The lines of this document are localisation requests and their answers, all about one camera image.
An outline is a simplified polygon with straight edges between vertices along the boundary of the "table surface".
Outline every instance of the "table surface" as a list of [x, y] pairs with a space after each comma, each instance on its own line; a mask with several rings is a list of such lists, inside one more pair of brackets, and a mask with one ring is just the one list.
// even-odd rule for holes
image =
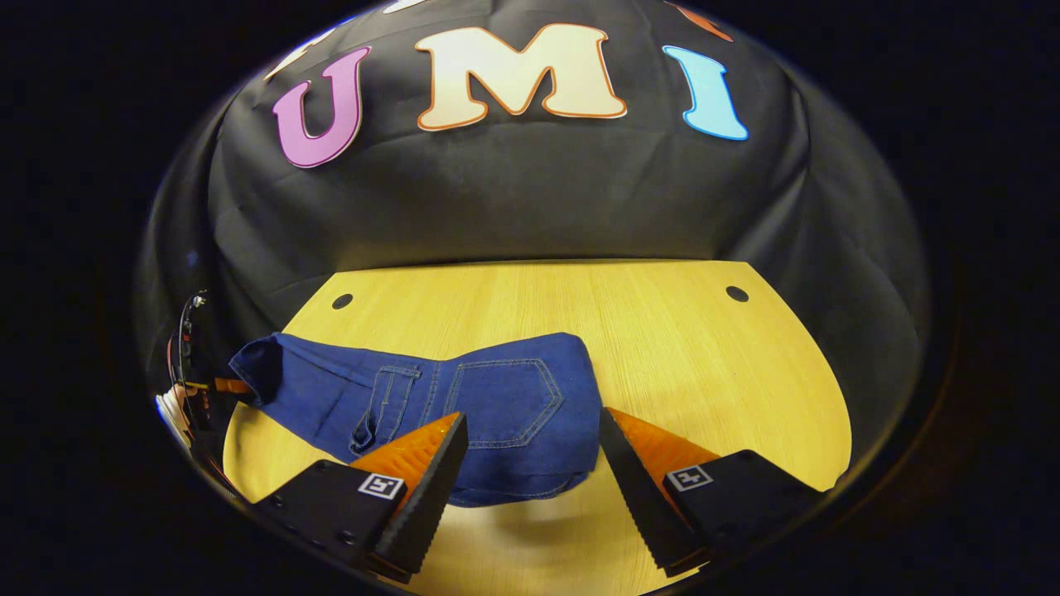
[[[743, 290], [744, 302], [726, 288]], [[352, 302], [332, 302], [343, 294]], [[335, 346], [434, 360], [554, 332], [588, 348], [605, 406], [720, 455], [753, 449], [825, 490], [849, 464], [850, 422], [828, 363], [773, 288], [723, 261], [548, 261], [333, 276], [284, 329]], [[242, 404], [224, 468], [251, 502], [333, 459]], [[554, 498], [446, 506], [419, 594], [642, 594], [668, 579], [637, 533], [602, 451]]]

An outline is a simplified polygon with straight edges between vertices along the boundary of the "back pocket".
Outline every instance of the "back pocket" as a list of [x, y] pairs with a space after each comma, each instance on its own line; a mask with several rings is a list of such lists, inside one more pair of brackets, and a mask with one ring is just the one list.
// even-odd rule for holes
[[445, 413], [467, 415], [467, 449], [525, 446], [563, 404], [540, 358], [463, 363], [445, 400]]

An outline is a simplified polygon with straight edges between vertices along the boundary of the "blue denim jeans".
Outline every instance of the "blue denim jeans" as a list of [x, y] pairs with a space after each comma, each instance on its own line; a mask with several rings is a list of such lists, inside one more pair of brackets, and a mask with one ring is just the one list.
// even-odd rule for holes
[[251, 405], [347, 463], [453, 411], [469, 448], [449, 503], [548, 498], [596, 466], [600, 392], [581, 338], [554, 333], [431, 361], [275, 333], [229, 363]]

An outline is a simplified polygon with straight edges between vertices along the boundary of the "blue letter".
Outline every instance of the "blue letter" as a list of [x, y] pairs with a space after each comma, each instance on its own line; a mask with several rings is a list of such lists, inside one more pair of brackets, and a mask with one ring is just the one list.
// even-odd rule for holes
[[725, 67], [684, 48], [664, 46], [662, 51], [681, 64], [688, 87], [692, 90], [692, 109], [685, 112], [685, 122], [707, 135], [734, 141], [746, 140], [747, 128], [737, 120], [732, 98], [722, 77]]

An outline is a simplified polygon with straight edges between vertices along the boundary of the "letter m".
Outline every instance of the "letter m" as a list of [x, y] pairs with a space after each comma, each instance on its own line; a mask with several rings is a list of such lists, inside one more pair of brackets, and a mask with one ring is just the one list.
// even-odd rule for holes
[[625, 102], [615, 97], [601, 45], [607, 34], [580, 24], [545, 25], [522, 52], [489, 31], [455, 29], [421, 39], [430, 53], [430, 108], [418, 120], [424, 130], [474, 124], [485, 103], [471, 97], [471, 77], [482, 84], [509, 113], [526, 111], [545, 74], [552, 73], [546, 110], [569, 118], [619, 118]]

